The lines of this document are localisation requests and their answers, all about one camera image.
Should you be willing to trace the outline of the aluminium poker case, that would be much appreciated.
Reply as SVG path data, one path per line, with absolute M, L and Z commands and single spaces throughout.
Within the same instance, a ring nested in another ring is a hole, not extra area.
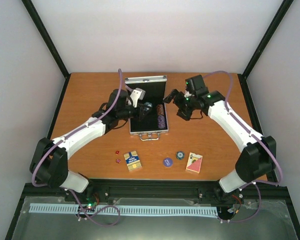
M 129 120 L 129 132 L 141 141 L 157 141 L 169 131 L 164 103 L 166 75 L 127 77 L 125 84 L 134 91 L 145 93 L 137 101 L 140 113 Z

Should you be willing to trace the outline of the brown poker chip stack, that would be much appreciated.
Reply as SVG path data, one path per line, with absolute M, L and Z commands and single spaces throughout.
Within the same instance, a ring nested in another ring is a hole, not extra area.
M 156 112 L 158 116 L 164 116 L 165 115 L 165 109 L 164 106 L 162 104 L 158 104 L 156 106 Z

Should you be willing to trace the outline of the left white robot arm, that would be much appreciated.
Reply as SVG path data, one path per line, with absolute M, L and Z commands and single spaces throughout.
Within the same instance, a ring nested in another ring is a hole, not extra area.
M 69 170 L 69 159 L 94 139 L 116 129 L 119 121 L 143 119 L 151 110 L 150 106 L 140 102 L 145 94 L 140 88 L 130 93 L 116 89 L 105 104 L 106 109 L 99 109 L 83 124 L 60 137 L 42 138 L 29 168 L 33 186 L 73 190 L 82 201 L 91 200 L 94 188 L 89 185 L 88 178 Z

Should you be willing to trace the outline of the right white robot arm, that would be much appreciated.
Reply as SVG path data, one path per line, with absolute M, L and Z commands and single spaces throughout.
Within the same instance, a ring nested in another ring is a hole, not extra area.
M 234 141 L 240 155 L 234 170 L 222 177 L 213 189 L 217 201 L 222 202 L 235 190 L 272 172 L 275 167 L 276 141 L 255 131 L 226 103 L 218 91 L 202 95 L 183 93 L 173 89 L 165 103 L 178 107 L 177 115 L 189 121 L 194 110 L 200 110 L 214 120 Z

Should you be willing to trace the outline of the purple poker chip stack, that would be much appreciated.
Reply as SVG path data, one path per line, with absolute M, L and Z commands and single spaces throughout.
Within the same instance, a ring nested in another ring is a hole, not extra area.
M 159 115 L 157 117 L 157 125 L 159 129 L 165 129 L 166 128 L 166 121 L 164 115 Z

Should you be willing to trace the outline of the teal poker chip stack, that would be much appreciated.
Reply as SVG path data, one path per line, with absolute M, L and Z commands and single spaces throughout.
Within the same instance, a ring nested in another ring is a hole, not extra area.
M 151 109 L 153 107 L 153 105 L 150 102 L 145 102 L 144 105 L 147 109 Z
M 185 158 L 185 153 L 184 153 L 183 151 L 178 151 L 178 152 L 176 153 L 176 158 L 177 158 L 178 160 L 183 160 L 183 159 Z

